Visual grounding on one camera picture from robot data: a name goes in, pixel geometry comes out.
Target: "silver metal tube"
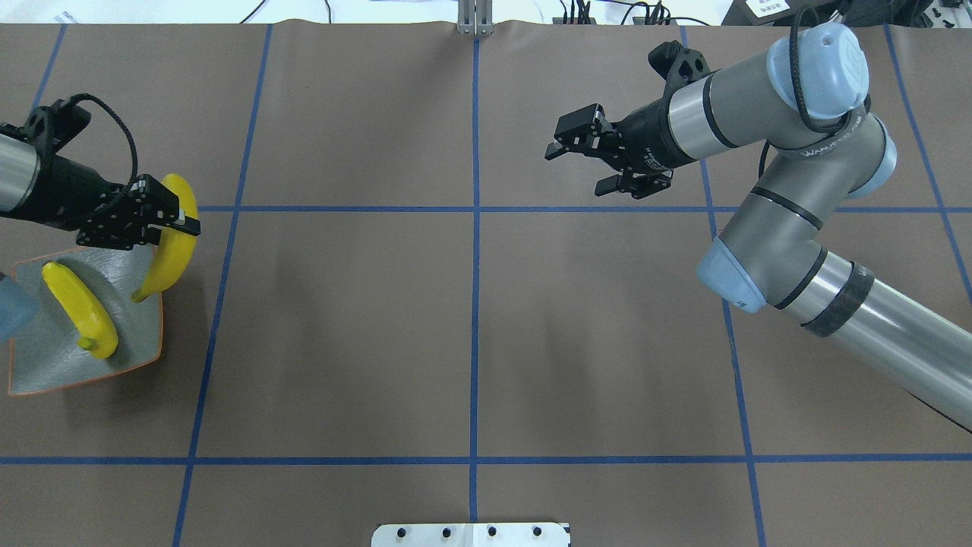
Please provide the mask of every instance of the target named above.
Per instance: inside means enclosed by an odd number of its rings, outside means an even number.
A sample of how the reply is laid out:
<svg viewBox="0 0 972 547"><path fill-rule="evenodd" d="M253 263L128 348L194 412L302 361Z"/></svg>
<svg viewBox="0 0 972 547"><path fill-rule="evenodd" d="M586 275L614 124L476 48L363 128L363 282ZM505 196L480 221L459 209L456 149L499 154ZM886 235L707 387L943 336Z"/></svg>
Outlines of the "silver metal tube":
<svg viewBox="0 0 972 547"><path fill-rule="evenodd" d="M40 166L33 146L0 135L0 211L10 212L26 200Z"/></svg>
<svg viewBox="0 0 972 547"><path fill-rule="evenodd" d="M704 94L708 91L706 82L711 77L676 91L669 105L672 136L678 148L696 160L732 150L712 132L712 125L706 116Z"/></svg>
<svg viewBox="0 0 972 547"><path fill-rule="evenodd" d="M828 337L966 428L972 428L972 334L875 280Z"/></svg>

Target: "toy banana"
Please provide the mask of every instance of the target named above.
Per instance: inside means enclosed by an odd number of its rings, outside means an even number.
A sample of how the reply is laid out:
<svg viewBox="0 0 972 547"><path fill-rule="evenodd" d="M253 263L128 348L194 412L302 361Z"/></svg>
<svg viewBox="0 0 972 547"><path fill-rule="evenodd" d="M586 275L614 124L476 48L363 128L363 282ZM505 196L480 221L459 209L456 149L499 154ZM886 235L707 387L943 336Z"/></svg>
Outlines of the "toy banana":
<svg viewBox="0 0 972 547"><path fill-rule="evenodd" d="M118 349L119 333L87 285L70 268L57 262L45 264L41 276L81 333L78 346L98 359L111 357Z"/></svg>
<svg viewBox="0 0 972 547"><path fill-rule="evenodd" d="M179 207L186 216L198 218L199 209L195 195L185 178L170 173L162 179L162 185L179 197ZM149 296L162 292L179 280L189 266L195 250L196 238L172 228L162 228L158 251L142 286L131 295L133 302L142 302Z"/></svg>

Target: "gray plate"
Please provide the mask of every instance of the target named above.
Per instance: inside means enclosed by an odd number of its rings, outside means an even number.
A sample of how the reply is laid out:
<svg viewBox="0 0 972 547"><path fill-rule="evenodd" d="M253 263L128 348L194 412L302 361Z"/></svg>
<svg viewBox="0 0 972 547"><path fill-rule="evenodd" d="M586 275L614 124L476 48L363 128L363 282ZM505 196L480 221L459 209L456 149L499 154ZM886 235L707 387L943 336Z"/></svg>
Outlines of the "gray plate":
<svg viewBox="0 0 972 547"><path fill-rule="evenodd" d="M132 251L78 249L21 262L14 266L17 283L40 303L37 316L11 345L10 394L50 391L107 378L151 363L162 341L159 295L134 304L135 291L152 263L152 249ZM96 359L77 345L77 329L41 277L54 260L67 266L94 293L115 322L119 348L108 359Z"/></svg>

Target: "black tape band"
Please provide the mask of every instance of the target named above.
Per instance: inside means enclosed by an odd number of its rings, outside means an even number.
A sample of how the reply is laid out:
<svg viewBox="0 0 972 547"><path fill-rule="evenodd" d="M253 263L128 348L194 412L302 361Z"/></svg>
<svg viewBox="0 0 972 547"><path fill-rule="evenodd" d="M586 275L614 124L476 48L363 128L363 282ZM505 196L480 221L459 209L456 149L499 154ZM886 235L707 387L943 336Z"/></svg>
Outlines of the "black tape band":
<svg viewBox="0 0 972 547"><path fill-rule="evenodd" d="M793 292L786 295L786 298L782 299L779 304L775 305L775 308L777 310L782 310L790 304L793 304L796 297L803 293L803 290L807 288L807 285L809 285L810 282L814 280L817 273L820 272L820 268L823 267L823 261L825 260L827 260L827 249L821 247L819 254L816 255L816 260L814 260L814 265L811 266L807 274L803 276L803 279L800 279L800 282L797 284L796 288L793 289Z"/></svg>
<svg viewBox="0 0 972 547"><path fill-rule="evenodd" d="M709 99L709 89L712 87L712 76L706 78L706 82L702 85L702 110L706 113L706 121L709 122L709 129L712 130L712 134L715 138L719 139L722 146L726 148L739 148L738 144L733 144L731 140L726 138L726 135L722 133L722 129L715 122L715 116L712 114L712 100Z"/></svg>
<svg viewBox="0 0 972 547"><path fill-rule="evenodd" d="M773 192L772 190L767 190L761 186L756 186L752 190L750 190L749 193L755 194L762 198L766 198L767 200L772 201L773 203L776 203L778 205L782 205L783 207L789 209L790 212L796 213L807 222L813 224L814 228L816 228L817 230L823 228L823 221L816 218L816 215L814 215L812 212L801 207L795 201L790 201L787 198L784 198L783 196L777 194L776 192Z"/></svg>
<svg viewBox="0 0 972 547"><path fill-rule="evenodd" d="M833 302L821 311L820 315L800 325L801 327L821 338L826 338L843 327L860 309L860 305L864 304L864 299L874 286L874 274L863 266L854 263L851 265L850 277L841 290L837 291Z"/></svg>

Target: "white label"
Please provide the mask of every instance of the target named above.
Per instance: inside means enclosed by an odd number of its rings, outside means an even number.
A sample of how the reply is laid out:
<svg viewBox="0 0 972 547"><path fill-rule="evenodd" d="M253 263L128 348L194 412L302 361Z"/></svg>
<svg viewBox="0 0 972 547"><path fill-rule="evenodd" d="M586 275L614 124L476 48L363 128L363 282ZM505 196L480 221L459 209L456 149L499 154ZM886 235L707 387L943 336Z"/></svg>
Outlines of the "white label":
<svg viewBox="0 0 972 547"><path fill-rule="evenodd" d="M758 18L765 18L789 9L785 0L746 0L746 5Z"/></svg>

